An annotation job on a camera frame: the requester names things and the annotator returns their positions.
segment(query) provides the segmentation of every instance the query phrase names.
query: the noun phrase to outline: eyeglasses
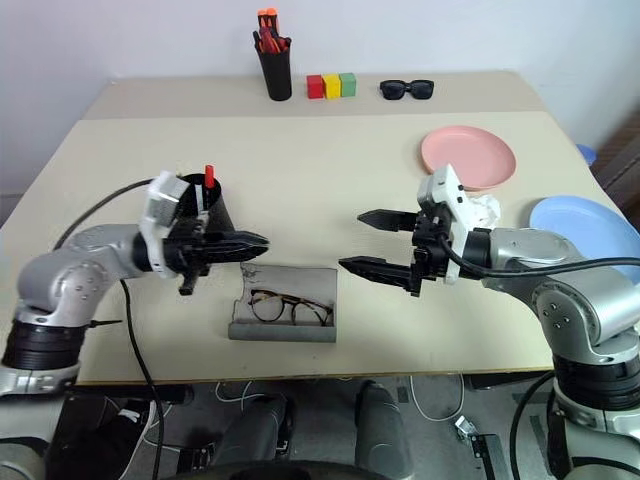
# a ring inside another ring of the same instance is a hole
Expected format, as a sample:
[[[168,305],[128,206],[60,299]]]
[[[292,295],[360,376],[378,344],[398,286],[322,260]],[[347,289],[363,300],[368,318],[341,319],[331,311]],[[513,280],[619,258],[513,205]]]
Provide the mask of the eyeglasses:
[[[402,80],[385,80],[380,82],[380,91],[387,100],[400,100],[405,92],[411,93],[411,96],[418,100],[427,100],[433,95],[433,82],[414,80],[407,83]]]
[[[291,305],[291,323],[296,320],[304,323],[319,321],[323,327],[333,313],[333,309],[306,298],[295,297],[270,290],[251,290],[249,305],[253,314],[261,322],[271,323],[278,320],[285,307]]]

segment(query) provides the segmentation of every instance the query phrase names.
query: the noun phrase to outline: small block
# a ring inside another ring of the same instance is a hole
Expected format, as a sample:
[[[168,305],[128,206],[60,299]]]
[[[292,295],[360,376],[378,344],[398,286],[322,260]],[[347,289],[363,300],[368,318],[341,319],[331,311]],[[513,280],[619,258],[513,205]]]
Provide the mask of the small block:
[[[327,98],[340,98],[340,76],[337,73],[330,73],[322,76],[324,83],[324,96]]]
[[[356,76],[353,73],[340,74],[341,91],[343,97],[356,96]]]
[[[322,82],[322,75],[307,75],[307,97],[324,97],[324,84]]]

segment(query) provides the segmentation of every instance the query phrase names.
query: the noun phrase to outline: red marker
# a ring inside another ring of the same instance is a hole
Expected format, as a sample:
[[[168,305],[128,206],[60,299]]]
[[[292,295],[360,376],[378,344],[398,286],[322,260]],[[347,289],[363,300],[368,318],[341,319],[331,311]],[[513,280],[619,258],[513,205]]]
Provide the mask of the red marker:
[[[207,188],[213,188],[216,185],[216,178],[213,175],[213,165],[206,165],[204,167],[204,186]]]

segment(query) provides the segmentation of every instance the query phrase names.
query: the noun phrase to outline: white tissue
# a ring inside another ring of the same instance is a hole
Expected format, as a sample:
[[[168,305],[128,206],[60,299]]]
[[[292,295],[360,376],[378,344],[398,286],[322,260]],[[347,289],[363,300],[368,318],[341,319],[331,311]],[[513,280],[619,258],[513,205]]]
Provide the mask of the white tissue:
[[[493,195],[469,197],[473,211],[473,227],[495,228],[500,220],[500,202]]]

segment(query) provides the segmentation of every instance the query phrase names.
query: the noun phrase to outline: pen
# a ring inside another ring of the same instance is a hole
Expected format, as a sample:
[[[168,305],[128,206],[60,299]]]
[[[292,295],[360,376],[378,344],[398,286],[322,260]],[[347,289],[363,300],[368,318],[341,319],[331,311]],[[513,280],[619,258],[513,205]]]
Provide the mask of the pen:
[[[269,27],[268,23],[267,10],[261,9],[258,10],[258,28]]]
[[[287,48],[289,48],[289,43],[287,42],[286,38],[275,37],[274,40],[278,43],[281,52],[284,52],[287,50]]]
[[[268,27],[260,29],[260,38],[262,39],[262,48],[265,53],[280,53],[280,46],[271,35],[271,30]]]
[[[213,190],[213,187],[216,186],[216,177],[213,169],[213,165],[205,165],[204,167],[204,182],[202,185],[198,185],[200,187],[200,195],[202,198],[202,205],[200,205],[200,201],[198,202],[198,213],[202,211],[208,211],[211,208],[210,200]]]
[[[271,27],[275,33],[276,36],[279,37],[280,36],[280,26],[278,25],[278,11],[273,8],[267,8],[266,10],[266,15],[267,15],[267,19],[269,21],[269,25],[267,25],[268,27]]]

